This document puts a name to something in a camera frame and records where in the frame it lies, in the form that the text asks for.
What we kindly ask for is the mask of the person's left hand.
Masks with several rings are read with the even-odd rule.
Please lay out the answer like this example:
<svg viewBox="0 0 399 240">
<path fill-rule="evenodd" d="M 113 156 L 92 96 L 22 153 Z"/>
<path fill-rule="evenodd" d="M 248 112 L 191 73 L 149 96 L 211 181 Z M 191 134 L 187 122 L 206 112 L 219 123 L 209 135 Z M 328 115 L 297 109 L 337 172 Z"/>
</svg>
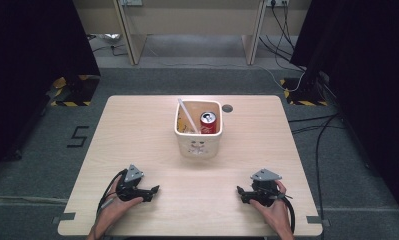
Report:
<svg viewBox="0 0 399 240">
<path fill-rule="evenodd" d="M 121 201 L 115 194 L 116 186 L 117 181 L 114 181 L 110 190 L 110 195 L 106 199 L 108 205 L 100 211 L 93 225 L 105 229 L 106 232 L 111 226 L 117 223 L 130 208 L 143 202 L 142 198 L 135 198 L 130 201 Z"/>
</svg>

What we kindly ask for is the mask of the white straw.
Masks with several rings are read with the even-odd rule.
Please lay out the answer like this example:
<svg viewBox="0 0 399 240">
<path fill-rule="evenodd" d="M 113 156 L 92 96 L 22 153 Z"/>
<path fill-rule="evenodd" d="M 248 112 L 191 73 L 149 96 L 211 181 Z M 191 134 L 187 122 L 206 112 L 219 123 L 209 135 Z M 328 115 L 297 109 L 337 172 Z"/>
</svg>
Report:
<svg viewBox="0 0 399 240">
<path fill-rule="evenodd" d="M 185 106 L 184 101 L 181 98 L 178 98 L 177 101 L 178 101 L 178 104 L 179 104 L 179 108 L 184 112 L 184 115 L 187 118 L 187 120 L 189 121 L 190 126 L 193 128 L 194 132 L 196 134 L 200 134 L 200 131 L 197 128 L 194 120 L 192 119 L 187 107 Z"/>
</svg>

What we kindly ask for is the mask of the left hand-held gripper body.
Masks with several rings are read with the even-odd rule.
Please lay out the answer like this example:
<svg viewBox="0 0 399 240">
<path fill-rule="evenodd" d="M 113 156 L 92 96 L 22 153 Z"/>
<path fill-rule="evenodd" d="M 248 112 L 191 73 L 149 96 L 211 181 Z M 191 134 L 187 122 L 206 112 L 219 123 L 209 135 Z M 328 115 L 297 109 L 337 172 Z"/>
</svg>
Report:
<svg viewBox="0 0 399 240">
<path fill-rule="evenodd" d="M 143 197 L 142 193 L 137 188 L 143 176 L 144 173 L 133 164 L 123 169 L 119 173 L 119 180 L 116 186 L 118 198 L 121 201 L 130 201 L 135 198 Z"/>
</svg>

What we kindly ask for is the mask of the black curtain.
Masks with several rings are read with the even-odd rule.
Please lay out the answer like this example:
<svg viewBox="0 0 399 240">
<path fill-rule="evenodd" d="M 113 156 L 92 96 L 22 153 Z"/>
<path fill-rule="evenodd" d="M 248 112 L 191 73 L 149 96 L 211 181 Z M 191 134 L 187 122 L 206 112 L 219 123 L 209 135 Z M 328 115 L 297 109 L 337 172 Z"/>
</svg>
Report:
<svg viewBox="0 0 399 240">
<path fill-rule="evenodd" d="M 73 0 L 0 0 L 0 161 L 55 80 L 99 73 Z"/>
<path fill-rule="evenodd" d="M 399 205 L 399 0 L 311 0 L 291 62 L 329 88 Z"/>
</svg>

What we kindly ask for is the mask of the beige wooden desk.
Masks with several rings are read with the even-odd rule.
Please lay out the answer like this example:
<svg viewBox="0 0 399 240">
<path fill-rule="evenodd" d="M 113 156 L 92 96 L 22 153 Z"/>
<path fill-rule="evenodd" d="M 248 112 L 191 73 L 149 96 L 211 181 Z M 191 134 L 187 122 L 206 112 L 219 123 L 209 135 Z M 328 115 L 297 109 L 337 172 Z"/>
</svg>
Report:
<svg viewBox="0 0 399 240">
<path fill-rule="evenodd" d="M 235 35 L 254 63 L 265 0 L 114 0 L 131 63 L 149 35 Z"/>
</svg>

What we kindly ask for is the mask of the crumpled silver foil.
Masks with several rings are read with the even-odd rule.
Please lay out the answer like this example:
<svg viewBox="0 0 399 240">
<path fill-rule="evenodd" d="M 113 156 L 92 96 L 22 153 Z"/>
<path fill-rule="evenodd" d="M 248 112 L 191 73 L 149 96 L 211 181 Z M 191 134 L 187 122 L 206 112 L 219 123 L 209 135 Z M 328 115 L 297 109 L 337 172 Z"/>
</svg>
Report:
<svg viewBox="0 0 399 240">
<path fill-rule="evenodd" d="M 110 33 L 106 33 L 106 34 L 98 34 L 98 38 L 108 42 L 108 43 L 117 43 L 121 40 L 121 35 L 120 34 L 110 34 Z"/>
</svg>

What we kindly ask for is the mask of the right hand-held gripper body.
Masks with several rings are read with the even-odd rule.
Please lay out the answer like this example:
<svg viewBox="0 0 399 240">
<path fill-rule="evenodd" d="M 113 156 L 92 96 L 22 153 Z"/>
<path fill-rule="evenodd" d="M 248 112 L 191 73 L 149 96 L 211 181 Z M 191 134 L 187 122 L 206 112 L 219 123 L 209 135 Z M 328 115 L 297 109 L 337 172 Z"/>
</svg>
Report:
<svg viewBox="0 0 399 240">
<path fill-rule="evenodd" d="M 255 191 L 257 199 L 261 205 L 270 207 L 276 199 L 283 200 L 287 205 L 290 204 L 289 197 L 282 193 L 276 183 L 282 177 L 266 168 L 263 168 L 251 175 L 252 191 Z"/>
</svg>

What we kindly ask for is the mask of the red drink can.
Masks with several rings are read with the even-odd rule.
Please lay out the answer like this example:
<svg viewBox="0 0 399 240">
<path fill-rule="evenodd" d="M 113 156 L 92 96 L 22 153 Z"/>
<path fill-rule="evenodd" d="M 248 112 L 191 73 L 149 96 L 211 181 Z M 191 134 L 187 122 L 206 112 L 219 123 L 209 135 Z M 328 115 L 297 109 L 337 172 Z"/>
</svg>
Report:
<svg viewBox="0 0 399 240">
<path fill-rule="evenodd" d="M 217 133 L 217 116 L 213 112 L 203 112 L 200 116 L 200 124 L 202 134 Z"/>
</svg>

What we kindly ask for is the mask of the white square plastic bin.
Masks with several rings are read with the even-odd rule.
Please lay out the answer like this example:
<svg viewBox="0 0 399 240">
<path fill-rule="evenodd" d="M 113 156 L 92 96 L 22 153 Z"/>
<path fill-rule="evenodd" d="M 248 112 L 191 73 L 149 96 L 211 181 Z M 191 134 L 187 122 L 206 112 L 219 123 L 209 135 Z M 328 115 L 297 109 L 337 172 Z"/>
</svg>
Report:
<svg viewBox="0 0 399 240">
<path fill-rule="evenodd" d="M 180 153 L 189 158 L 213 158 L 219 150 L 219 142 L 223 133 L 222 106 L 217 101 L 182 99 L 194 120 L 200 134 L 196 134 L 190 126 L 184 112 L 177 104 L 174 132 L 179 144 Z M 200 116 L 203 112 L 213 112 L 217 116 L 217 133 L 202 134 Z"/>
</svg>

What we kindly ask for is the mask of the grey tape strip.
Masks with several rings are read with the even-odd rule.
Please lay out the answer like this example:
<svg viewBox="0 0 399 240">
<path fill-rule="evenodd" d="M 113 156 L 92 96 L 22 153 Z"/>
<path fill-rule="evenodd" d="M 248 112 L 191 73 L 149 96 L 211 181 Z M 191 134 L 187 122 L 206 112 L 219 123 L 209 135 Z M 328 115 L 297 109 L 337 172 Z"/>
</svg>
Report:
<svg viewBox="0 0 399 240">
<path fill-rule="evenodd" d="M 62 213 L 59 216 L 55 216 L 52 219 L 52 223 L 57 225 L 59 224 L 61 221 L 67 221 L 67 220 L 74 220 L 75 219 L 75 212 L 71 212 L 71 213 Z"/>
<path fill-rule="evenodd" d="M 308 224 L 321 224 L 323 227 L 330 227 L 328 219 L 322 219 L 320 216 L 306 216 Z"/>
</svg>

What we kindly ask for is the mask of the stand base with striped tape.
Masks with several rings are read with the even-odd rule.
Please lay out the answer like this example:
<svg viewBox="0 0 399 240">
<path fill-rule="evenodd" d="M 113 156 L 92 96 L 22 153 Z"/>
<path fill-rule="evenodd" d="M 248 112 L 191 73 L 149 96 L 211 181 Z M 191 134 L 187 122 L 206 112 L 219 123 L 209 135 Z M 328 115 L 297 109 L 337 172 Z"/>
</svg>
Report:
<svg viewBox="0 0 399 240">
<path fill-rule="evenodd" d="M 321 88 L 316 84 L 303 83 L 301 78 L 280 80 L 285 99 L 290 105 L 327 106 Z"/>
<path fill-rule="evenodd" d="M 56 92 L 52 106 L 82 107 L 89 106 L 99 84 L 100 78 L 93 75 L 79 75 L 78 79 L 69 84 L 64 77 L 58 78 L 52 84 Z"/>
</svg>

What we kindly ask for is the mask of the person's right hand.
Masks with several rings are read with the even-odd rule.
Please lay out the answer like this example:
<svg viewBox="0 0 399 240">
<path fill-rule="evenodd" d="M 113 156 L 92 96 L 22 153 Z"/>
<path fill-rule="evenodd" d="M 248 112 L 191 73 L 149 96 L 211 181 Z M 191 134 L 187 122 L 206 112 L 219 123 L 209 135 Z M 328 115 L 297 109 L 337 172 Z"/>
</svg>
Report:
<svg viewBox="0 0 399 240">
<path fill-rule="evenodd" d="M 283 200 L 276 199 L 270 207 L 265 207 L 256 200 L 251 200 L 250 204 L 264 217 L 265 222 L 278 237 L 279 234 L 293 235 L 290 227 L 288 208 Z"/>
</svg>

